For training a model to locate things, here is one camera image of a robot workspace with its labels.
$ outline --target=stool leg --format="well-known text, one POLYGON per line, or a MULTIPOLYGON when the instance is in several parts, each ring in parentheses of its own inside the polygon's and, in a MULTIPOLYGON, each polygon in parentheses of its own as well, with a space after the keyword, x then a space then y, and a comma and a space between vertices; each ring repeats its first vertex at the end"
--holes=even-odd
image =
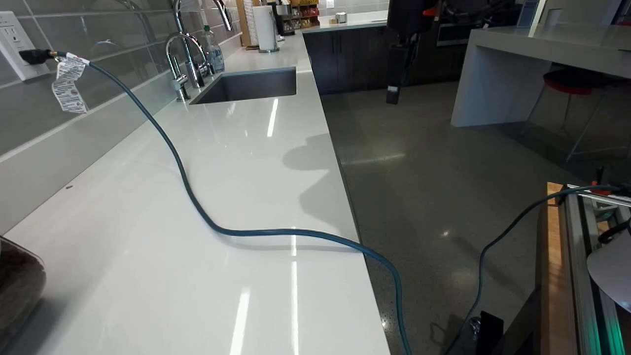
POLYGON ((567 155, 567 158, 565 159, 566 162, 570 161, 570 158, 572 157, 572 155, 576 151, 576 148, 579 146, 579 143, 581 142, 581 139, 583 139, 583 136, 585 135, 585 132, 587 132, 587 128, 589 127, 589 124, 591 123, 592 119, 594 119, 594 116, 598 112, 598 109, 600 108, 600 105, 603 103, 603 101, 604 101, 604 93, 603 93, 602 96, 600 96, 600 100, 598 101, 598 105, 596 105, 596 108, 592 111, 592 114, 591 114, 591 116, 589 116, 589 119, 587 120, 587 123, 585 124, 585 127, 583 127, 583 131, 581 132, 581 135, 578 137, 578 139, 576 139, 576 143, 574 143, 574 146, 572 147, 572 150, 567 155))
POLYGON ((524 132, 526 131, 526 125, 528 124, 528 122, 530 122, 530 120, 533 118, 533 112, 534 109, 537 108, 537 105, 539 104, 539 100, 541 100, 541 97, 543 96, 543 92, 546 90, 546 86, 543 85, 543 87, 541 88, 541 92, 539 93, 539 97, 537 97, 537 101, 534 102, 534 106, 533 109, 530 110, 530 113, 528 114, 528 118, 526 119, 526 122, 524 122, 524 127, 521 129, 520 134, 524 134, 524 132))
POLYGON ((563 114, 563 124, 561 125, 561 129, 564 130, 566 133, 567 131, 565 130, 565 123, 567 122, 567 117, 570 114, 570 104, 572 103, 572 94, 569 93, 567 94, 567 104, 565 105, 565 114, 563 114))

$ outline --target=faucet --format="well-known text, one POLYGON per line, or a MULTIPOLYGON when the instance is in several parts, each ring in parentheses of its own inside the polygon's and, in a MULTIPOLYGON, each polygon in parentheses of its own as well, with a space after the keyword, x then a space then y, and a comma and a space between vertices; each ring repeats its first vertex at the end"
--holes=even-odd
MULTIPOLYGON (((213 1, 217 5, 217 8, 220 10, 221 20, 223 21, 224 27, 228 31, 232 30, 232 21, 230 19, 230 15, 228 14, 228 9, 226 9, 226 5, 223 3, 223 0, 213 0, 213 1)), ((202 73, 202 71, 205 70, 206 74, 208 74, 208 73, 211 73, 211 70, 210 70, 208 61, 206 60, 206 54, 203 51, 201 51, 201 53, 202 53, 202 58, 204 59, 204 64, 202 64, 201 66, 198 66, 197 63, 195 63, 195 60, 193 60, 193 57, 191 55, 191 48, 189 47, 187 38, 191 40, 194 39, 193 42, 197 42, 197 39, 195 39, 195 37, 193 37, 192 35, 187 33, 186 30, 184 30, 184 24, 182 23, 182 13, 180 12, 181 8, 182 8, 182 0, 174 0, 173 1, 173 15, 175 16, 175 24, 177 25, 177 30, 180 33, 186 33, 189 36, 186 38, 185 37, 182 38, 182 45, 184 46, 184 53, 187 59, 186 68, 188 69, 193 87, 200 88, 204 86, 204 79, 203 79, 204 73, 202 73)), ((171 61, 170 56, 168 57, 168 60, 169 60, 169 65, 172 66, 172 64, 170 63, 171 61)))
POLYGON ((188 81, 188 77, 186 75, 183 75, 180 72, 180 67, 177 64, 177 59, 175 58, 175 56, 171 55, 171 43, 176 38, 179 38, 179 37, 182 38, 182 40, 184 40, 186 44, 188 44, 188 41, 191 41, 195 45, 195 47, 197 47, 202 57, 204 58, 204 63, 202 63, 202 65, 197 67, 197 64, 195 64, 195 67, 197 67, 197 70, 200 73, 199 78, 201 78, 202 74, 205 75, 209 73, 210 68, 209 68, 208 61, 206 60, 206 56, 204 55, 204 49, 201 47, 201 44, 199 43, 197 38, 193 37, 192 35, 188 33, 182 33, 182 32, 175 32, 167 37, 167 40, 164 45, 164 49, 165 49, 165 53, 167 54, 168 65, 171 68, 171 74, 173 74, 172 85, 173 85, 173 89, 177 92, 177 100, 182 102, 187 99, 190 99, 190 96, 188 96, 188 94, 186 93, 186 89, 184 88, 184 84, 188 81))

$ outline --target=glass jar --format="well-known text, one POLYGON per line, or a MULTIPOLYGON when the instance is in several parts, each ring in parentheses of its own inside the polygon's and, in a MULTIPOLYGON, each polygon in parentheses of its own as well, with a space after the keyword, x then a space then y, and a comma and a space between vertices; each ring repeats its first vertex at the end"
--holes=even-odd
POLYGON ((41 259, 0 236, 0 352, 33 311, 45 283, 41 259))

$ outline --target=electrical outlet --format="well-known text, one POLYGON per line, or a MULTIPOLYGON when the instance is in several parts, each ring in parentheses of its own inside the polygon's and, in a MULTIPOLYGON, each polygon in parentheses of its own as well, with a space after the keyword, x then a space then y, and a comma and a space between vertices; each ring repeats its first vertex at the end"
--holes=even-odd
POLYGON ((50 73, 46 64, 29 65, 20 51, 35 49, 12 11, 0 11, 0 51, 22 80, 50 73))

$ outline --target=kitchen sink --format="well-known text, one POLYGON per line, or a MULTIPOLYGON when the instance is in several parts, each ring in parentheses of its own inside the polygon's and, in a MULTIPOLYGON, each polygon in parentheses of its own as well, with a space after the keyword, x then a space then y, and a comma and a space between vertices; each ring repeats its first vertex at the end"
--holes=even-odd
POLYGON ((296 95, 296 67, 222 73, 191 105, 296 95))

